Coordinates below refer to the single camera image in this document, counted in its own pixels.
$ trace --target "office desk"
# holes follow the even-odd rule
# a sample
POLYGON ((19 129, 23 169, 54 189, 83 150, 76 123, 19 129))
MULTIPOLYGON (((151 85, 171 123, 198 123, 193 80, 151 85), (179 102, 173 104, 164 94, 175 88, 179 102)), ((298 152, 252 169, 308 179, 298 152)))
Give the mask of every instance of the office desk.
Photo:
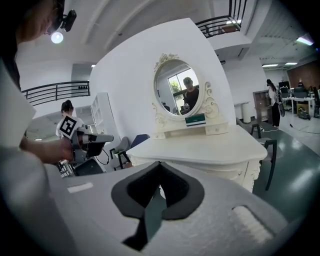
POLYGON ((309 113, 310 116, 314 117, 315 116, 315 98, 296 98, 296 97, 288 97, 288 98, 282 98, 283 101, 291 101, 292 102, 292 114, 294 114, 294 101, 296 102, 304 102, 308 101, 308 106, 309 106, 309 112, 311 112, 311 102, 313 105, 313 113, 309 113))

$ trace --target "white ceiling beam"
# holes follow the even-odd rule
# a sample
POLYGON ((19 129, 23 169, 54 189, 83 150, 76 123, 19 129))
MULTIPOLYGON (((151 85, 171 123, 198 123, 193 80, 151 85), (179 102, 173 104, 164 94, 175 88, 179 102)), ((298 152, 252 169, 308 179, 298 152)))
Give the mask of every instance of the white ceiling beam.
POLYGON ((112 33, 111 36, 108 37, 108 40, 104 44, 103 49, 107 50, 113 41, 116 39, 118 34, 126 27, 126 25, 134 18, 136 17, 144 8, 146 8, 148 5, 150 5, 155 0, 145 0, 141 4, 139 4, 135 9, 133 9, 126 18, 122 20, 122 22, 118 25, 118 27, 115 29, 115 31, 112 33))
POLYGON ((88 25, 86 26, 86 29, 84 31, 81 43, 83 45, 85 45, 88 42, 88 38, 90 35, 91 30, 93 29, 95 23, 97 22, 97 20, 99 19, 101 13, 103 12, 103 10, 106 8, 106 6, 108 5, 108 3, 110 2, 110 0, 101 0, 99 6, 97 7, 97 9, 94 11, 93 15, 91 16, 88 25))

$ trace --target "person's arm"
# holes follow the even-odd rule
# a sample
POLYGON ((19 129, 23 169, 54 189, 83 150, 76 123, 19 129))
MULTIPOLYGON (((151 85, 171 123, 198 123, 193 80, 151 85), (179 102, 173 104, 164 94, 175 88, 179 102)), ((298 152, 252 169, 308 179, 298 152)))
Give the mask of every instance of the person's arm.
POLYGON ((54 164, 61 160, 72 161, 72 145, 66 138, 50 142, 35 142, 23 136, 20 148, 36 155, 45 164, 54 164))

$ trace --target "black railing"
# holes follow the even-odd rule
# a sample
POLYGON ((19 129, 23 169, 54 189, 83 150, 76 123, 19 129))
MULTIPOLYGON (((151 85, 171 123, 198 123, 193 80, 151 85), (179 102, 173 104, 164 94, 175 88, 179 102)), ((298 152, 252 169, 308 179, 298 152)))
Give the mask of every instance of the black railing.
POLYGON ((227 15, 209 18, 196 25, 206 38, 216 35, 240 31, 246 10, 247 0, 229 0, 227 15))
POLYGON ((78 80, 46 84, 23 90, 22 93, 32 106, 36 106, 61 99, 90 96, 90 87, 88 80, 78 80))

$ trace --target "desk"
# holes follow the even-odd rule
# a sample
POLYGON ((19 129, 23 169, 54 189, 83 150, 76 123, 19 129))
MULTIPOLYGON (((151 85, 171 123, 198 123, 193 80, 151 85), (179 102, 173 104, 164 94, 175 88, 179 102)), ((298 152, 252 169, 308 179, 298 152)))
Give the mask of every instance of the desk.
POLYGON ((166 161, 232 180, 252 192, 267 150, 239 125, 217 135, 195 134, 154 140, 128 150, 132 165, 166 161))
POLYGON ((296 102, 304 102, 308 101, 309 106, 309 114, 311 117, 315 116, 315 98, 296 98, 296 97, 288 97, 288 98, 282 98, 283 101, 291 101, 292 102, 292 114, 294 114, 294 101, 296 102), (313 105, 313 113, 311 114, 311 102, 313 105))

